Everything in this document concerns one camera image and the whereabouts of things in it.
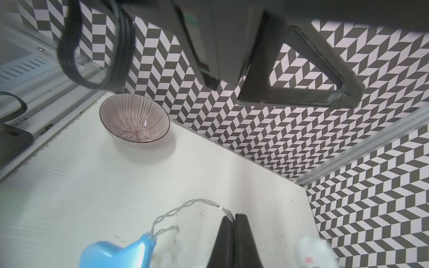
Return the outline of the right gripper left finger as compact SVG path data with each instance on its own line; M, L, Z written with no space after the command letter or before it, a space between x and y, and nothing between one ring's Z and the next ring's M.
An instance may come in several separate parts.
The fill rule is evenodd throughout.
M206 268L234 267L234 225L224 216Z

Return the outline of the star cloud string light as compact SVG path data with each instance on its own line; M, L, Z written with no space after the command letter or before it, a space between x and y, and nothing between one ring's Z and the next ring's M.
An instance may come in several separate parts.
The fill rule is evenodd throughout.
M148 268L153 258L158 237L171 230L179 231L178 226L170 226L169 228L155 231L155 226L165 218L173 217L183 208L190 207L195 203L204 203L218 208L234 225L236 214L232 214L225 207L208 199L191 199L180 207L174 208L156 218L149 232L143 234L137 241L126 247L120 247L107 241L98 241L87 246L81 254L79 266L82 268Z

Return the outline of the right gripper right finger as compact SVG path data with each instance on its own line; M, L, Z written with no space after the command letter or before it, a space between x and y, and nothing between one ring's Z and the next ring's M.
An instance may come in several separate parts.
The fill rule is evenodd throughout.
M235 268L263 268L247 215L236 214L234 223Z

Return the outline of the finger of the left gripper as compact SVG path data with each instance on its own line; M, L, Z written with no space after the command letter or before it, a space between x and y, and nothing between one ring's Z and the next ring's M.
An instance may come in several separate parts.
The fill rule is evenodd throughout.
M356 108L365 87L311 21L263 16L241 105Z

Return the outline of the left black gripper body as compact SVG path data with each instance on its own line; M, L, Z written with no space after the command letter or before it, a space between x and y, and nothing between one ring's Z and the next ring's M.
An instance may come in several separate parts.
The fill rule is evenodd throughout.
M170 29L191 52L205 85L246 75L267 86L283 44L315 63L337 85L350 76L312 21L363 23L426 32L427 1L168 1Z

